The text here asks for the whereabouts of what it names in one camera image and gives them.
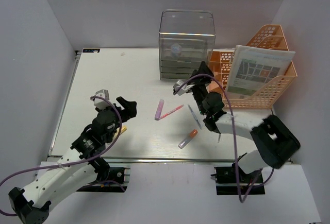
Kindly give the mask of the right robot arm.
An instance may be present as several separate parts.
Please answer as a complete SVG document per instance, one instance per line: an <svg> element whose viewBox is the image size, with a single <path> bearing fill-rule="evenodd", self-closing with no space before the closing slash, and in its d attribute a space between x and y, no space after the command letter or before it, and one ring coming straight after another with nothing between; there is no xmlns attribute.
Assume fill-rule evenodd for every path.
<svg viewBox="0 0 330 224"><path fill-rule="evenodd" d="M254 142L256 149L246 152L237 159L233 177L245 182L252 173L267 166L281 168L301 147L298 139L276 116L245 118L240 113L224 111L225 104L217 92L208 92L206 87L214 76L206 62L192 73L188 82L197 107L205 116L206 128L218 134L232 134Z"/></svg>

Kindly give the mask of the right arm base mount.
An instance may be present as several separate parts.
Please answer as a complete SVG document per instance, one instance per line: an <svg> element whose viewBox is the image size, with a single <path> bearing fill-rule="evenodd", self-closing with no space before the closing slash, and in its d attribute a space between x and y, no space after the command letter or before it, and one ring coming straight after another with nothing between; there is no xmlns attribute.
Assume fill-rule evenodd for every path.
<svg viewBox="0 0 330 224"><path fill-rule="evenodd" d="M240 174L239 182L241 195L245 195L251 186L256 173L249 175ZM215 167L214 173L210 175L211 179L216 182L216 193L218 196L234 196L238 195L235 168L233 166ZM258 179L250 190L250 195L265 195L265 187L259 186L264 182L263 177L259 174Z"/></svg>

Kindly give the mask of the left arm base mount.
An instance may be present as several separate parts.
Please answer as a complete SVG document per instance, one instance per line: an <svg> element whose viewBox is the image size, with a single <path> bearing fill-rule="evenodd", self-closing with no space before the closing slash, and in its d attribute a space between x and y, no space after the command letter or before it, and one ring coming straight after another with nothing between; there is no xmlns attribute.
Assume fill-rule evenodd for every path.
<svg viewBox="0 0 330 224"><path fill-rule="evenodd" d="M99 180L89 183L77 191L90 193L124 193L128 187L129 177L129 167L111 167L105 181Z"/></svg>

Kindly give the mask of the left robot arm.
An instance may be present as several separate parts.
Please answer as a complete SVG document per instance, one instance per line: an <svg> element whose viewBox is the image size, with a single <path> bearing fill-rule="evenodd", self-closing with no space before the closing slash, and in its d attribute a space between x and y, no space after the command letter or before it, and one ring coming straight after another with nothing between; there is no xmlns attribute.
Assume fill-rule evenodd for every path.
<svg viewBox="0 0 330 224"><path fill-rule="evenodd" d="M116 106L92 96L97 116L55 165L42 167L44 174L8 194L10 205L22 223L44 223L54 207L88 184L108 180L109 164L101 157L120 136L122 124L137 115L137 103L117 97Z"/></svg>

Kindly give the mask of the mesh document pouch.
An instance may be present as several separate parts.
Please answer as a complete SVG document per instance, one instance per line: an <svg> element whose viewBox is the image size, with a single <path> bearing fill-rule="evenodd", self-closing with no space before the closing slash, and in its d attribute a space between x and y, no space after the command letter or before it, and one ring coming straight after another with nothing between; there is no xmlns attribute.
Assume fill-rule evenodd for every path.
<svg viewBox="0 0 330 224"><path fill-rule="evenodd" d="M237 45L226 84L229 99L245 99L266 83L282 76L295 55L294 51Z"/></svg>

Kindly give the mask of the clear acrylic drawer cabinet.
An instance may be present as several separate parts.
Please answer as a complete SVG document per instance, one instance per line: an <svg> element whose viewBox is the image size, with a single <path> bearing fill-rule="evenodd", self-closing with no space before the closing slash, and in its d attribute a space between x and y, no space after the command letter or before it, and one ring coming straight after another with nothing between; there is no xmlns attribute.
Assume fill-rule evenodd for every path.
<svg viewBox="0 0 330 224"><path fill-rule="evenodd" d="M160 79L188 79L202 61L210 61L216 32L213 14L204 10L167 9L162 12L158 34ZM178 43L182 53L171 55Z"/></svg>

